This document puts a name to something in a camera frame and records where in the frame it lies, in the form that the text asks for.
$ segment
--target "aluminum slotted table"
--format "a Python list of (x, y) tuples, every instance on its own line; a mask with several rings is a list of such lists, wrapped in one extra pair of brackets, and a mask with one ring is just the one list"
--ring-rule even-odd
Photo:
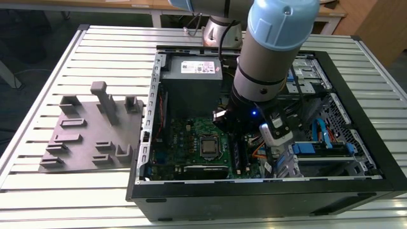
[[(45, 89), (0, 159), (0, 228), (406, 228), (407, 195), (323, 218), (150, 222), (126, 202), (130, 169), (38, 173), (61, 114), (62, 96), (95, 101), (93, 81), (106, 81), (115, 100), (137, 94), (147, 102), (155, 46), (202, 44), (182, 29), (81, 26)], [(303, 50), (329, 52), (385, 143), (407, 173), (407, 95), (364, 42), (311, 36)]]

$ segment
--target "wooden table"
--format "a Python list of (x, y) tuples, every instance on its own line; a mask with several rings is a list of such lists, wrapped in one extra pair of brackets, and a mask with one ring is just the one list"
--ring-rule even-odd
[[(162, 27), (162, 15), (193, 15), (170, 5), (169, 0), (0, 0), (0, 8), (22, 10), (57, 10), (82, 12), (145, 13), (153, 18), (153, 25)], [(341, 5), (334, 10), (323, 5), (317, 21), (326, 22), (323, 35), (331, 35), (347, 12)]]

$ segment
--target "green circuit board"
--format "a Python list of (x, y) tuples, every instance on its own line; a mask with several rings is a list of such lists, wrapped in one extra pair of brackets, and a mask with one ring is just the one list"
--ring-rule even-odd
[[(171, 180), (171, 174), (178, 165), (227, 166), (230, 168), (230, 179), (259, 177), (258, 163), (251, 164), (250, 171), (243, 171), (242, 174), (234, 172), (229, 136), (213, 124), (211, 118), (173, 119), (170, 128), (167, 136), (170, 144), (155, 147), (153, 155), (154, 162), (162, 165), (153, 169), (158, 179)], [(203, 137), (218, 140), (219, 155), (211, 159), (201, 155), (201, 139)]]

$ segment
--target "sticker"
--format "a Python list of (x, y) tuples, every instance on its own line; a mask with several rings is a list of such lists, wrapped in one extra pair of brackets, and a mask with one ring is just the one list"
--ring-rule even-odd
[(266, 168), (266, 170), (271, 173), (271, 165), (269, 164), (269, 162), (266, 162), (265, 168)]
[(302, 70), (295, 70), (295, 75), (303, 75)]
[(133, 7), (150, 8), (150, 5), (133, 5)]
[(215, 74), (215, 62), (183, 61), (183, 63), (181, 63), (181, 73)]

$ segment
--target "power supply label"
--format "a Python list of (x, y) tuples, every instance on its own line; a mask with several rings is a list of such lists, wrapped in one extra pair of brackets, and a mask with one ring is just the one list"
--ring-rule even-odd
[(181, 73), (215, 74), (214, 61), (183, 61), (181, 63)]

